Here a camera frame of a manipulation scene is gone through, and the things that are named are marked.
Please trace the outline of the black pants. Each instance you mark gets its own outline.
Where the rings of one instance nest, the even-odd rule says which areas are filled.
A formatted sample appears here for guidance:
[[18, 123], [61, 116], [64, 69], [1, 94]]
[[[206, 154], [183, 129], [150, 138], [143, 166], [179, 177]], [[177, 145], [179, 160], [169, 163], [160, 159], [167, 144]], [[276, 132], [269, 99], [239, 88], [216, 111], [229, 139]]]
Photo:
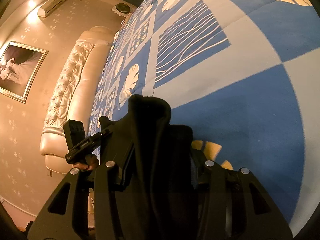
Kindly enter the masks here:
[[99, 119], [103, 140], [95, 177], [98, 239], [196, 239], [199, 203], [194, 188], [189, 126], [172, 125], [159, 98], [133, 95], [118, 121]]

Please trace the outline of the cream tufted headboard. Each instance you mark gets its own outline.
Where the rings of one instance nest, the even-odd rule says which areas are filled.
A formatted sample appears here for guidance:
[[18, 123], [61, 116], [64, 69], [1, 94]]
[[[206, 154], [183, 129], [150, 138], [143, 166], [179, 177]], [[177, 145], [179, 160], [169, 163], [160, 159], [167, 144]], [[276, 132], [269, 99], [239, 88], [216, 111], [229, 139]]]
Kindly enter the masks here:
[[76, 40], [53, 90], [41, 134], [40, 153], [46, 168], [66, 174], [71, 165], [63, 125], [68, 120], [80, 121], [87, 132], [96, 89], [115, 31], [96, 26], [84, 31]]

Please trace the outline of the blue patterned bed sheet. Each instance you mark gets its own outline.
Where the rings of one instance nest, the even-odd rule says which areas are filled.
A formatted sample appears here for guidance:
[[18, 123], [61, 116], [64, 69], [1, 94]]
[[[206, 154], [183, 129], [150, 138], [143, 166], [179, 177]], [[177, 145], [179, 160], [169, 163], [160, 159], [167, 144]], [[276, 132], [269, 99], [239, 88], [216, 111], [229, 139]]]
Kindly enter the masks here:
[[145, 0], [116, 35], [95, 95], [118, 120], [133, 94], [247, 167], [294, 235], [319, 204], [319, 15], [311, 0]]

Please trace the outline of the framed wall picture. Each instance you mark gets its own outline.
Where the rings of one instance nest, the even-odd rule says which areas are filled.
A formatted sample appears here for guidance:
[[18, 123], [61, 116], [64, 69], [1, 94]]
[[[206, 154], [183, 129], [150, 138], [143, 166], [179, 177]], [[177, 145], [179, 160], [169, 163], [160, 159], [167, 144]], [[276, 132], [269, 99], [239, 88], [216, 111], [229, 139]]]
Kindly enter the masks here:
[[1, 48], [1, 94], [26, 103], [29, 90], [48, 51], [10, 41]]

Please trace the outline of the white wall air conditioner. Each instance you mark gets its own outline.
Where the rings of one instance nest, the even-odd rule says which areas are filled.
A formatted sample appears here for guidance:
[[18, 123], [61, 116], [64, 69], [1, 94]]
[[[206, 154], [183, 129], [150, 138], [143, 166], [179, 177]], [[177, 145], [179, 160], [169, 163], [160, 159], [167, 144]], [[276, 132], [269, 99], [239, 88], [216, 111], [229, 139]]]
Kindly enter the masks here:
[[43, 5], [39, 7], [37, 11], [37, 16], [41, 18], [46, 18], [65, 1], [66, 0], [47, 0], [43, 3]]

